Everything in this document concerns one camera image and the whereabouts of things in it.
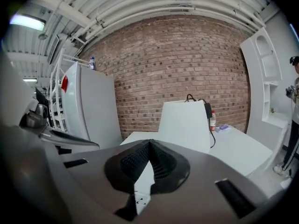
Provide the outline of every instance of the gray floor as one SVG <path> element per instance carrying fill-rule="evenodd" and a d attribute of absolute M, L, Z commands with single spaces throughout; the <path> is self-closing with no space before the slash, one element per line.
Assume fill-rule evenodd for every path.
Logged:
<path fill-rule="evenodd" d="M 249 176 L 249 179 L 253 183 L 255 183 L 268 197 L 271 197 L 277 192 L 283 190 L 280 183 L 289 178 L 288 170 L 290 168 L 292 169 L 292 176 L 294 176 L 295 172 L 297 171 L 299 161 L 294 158 L 290 167 L 288 168 L 288 170 L 284 172 L 283 176 L 279 176 L 276 173 L 274 173 L 273 167 L 276 164 L 281 163 L 283 161 L 284 156 L 285 156 L 285 151 L 281 150 L 276 156 L 272 165 L 270 165 L 270 167 L 268 167 L 264 172 L 261 172 L 258 168 L 254 173 L 252 173 L 252 175 Z"/>

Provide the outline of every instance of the brick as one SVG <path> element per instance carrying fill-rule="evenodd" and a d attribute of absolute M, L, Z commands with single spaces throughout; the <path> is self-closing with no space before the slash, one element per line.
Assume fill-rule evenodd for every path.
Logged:
<path fill-rule="evenodd" d="M 80 58 L 94 56 L 97 71 L 114 78 L 123 139 L 133 131 L 157 131 L 163 102 L 188 93 L 211 103 L 217 125 L 245 131 L 249 83 L 239 44 L 247 38 L 223 21 L 171 15 L 117 30 Z"/>

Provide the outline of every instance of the sneaker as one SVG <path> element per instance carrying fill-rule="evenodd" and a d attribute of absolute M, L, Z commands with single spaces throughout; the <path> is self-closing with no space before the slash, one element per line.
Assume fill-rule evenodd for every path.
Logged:
<path fill-rule="evenodd" d="M 273 167 L 273 171 L 280 176 L 284 174 L 284 170 L 282 169 L 281 165 L 276 165 L 275 167 Z"/>

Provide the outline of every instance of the bottle on top of refrigerator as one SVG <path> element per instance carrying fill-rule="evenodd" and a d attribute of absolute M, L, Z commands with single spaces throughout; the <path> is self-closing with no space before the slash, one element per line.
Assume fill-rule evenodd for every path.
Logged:
<path fill-rule="evenodd" d="M 95 62 L 94 62 L 94 57 L 93 56 L 90 58 L 88 68 L 91 69 L 91 70 L 95 70 Z"/>
<path fill-rule="evenodd" d="M 212 110 L 212 117 L 210 119 L 210 129 L 211 131 L 215 131 L 216 128 L 216 115 L 215 110 Z"/>

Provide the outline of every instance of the white shirt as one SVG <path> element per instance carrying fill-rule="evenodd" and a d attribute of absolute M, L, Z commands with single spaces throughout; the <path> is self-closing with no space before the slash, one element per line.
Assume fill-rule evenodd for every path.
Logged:
<path fill-rule="evenodd" d="M 295 80 L 295 85 L 297 85 L 299 82 L 299 77 Z M 296 104 L 295 104 L 295 108 L 293 111 L 293 115 L 292 115 L 292 120 L 299 124 L 299 98 L 296 98 Z"/>

